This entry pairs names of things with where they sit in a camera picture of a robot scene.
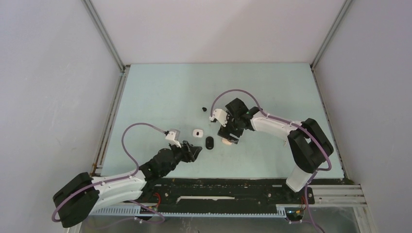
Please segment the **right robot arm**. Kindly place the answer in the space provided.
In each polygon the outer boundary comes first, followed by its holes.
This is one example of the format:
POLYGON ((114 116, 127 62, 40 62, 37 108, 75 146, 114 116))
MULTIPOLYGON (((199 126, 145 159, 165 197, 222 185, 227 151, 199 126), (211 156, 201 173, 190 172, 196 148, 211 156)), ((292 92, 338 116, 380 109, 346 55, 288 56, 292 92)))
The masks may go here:
POLYGON ((285 201, 295 203, 302 197, 302 189, 328 163, 334 148, 316 120, 291 121, 270 115, 258 105, 248 108, 239 98, 229 102, 225 109, 214 109, 209 117, 219 122, 218 136, 237 144, 245 130, 264 132, 284 140, 290 147, 295 166, 282 190, 285 201))

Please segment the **white earbud charging case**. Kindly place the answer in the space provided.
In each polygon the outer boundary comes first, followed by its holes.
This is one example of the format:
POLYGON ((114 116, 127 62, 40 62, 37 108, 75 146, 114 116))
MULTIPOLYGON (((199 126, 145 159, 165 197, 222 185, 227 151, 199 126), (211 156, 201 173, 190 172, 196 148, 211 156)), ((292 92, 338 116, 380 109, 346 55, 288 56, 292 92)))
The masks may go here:
POLYGON ((192 132, 192 136, 195 138, 203 138, 204 136, 204 131, 201 129, 194 129, 192 132))

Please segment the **beige earbud charging case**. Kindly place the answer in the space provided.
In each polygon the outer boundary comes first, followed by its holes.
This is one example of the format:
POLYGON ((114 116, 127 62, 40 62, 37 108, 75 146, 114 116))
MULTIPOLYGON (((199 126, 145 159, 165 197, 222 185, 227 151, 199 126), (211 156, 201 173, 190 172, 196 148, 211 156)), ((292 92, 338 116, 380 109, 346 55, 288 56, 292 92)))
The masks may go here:
POLYGON ((222 139, 222 143, 224 143, 225 145, 228 145, 228 146, 233 144, 232 142, 230 142, 229 140, 227 140, 225 138, 222 139))

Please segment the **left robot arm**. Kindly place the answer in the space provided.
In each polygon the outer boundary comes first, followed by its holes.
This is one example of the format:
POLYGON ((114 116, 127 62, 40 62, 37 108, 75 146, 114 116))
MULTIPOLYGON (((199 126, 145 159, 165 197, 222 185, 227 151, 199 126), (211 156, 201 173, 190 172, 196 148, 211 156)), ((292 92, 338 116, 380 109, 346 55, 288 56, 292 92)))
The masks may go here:
POLYGON ((92 212, 110 205, 137 199, 148 202, 153 198, 153 187, 159 179, 175 170, 180 162, 195 162, 202 149, 183 141, 179 147, 170 145, 160 149, 137 170, 106 177, 80 173, 54 194, 56 209, 52 220, 60 222, 63 228, 70 228, 92 212))

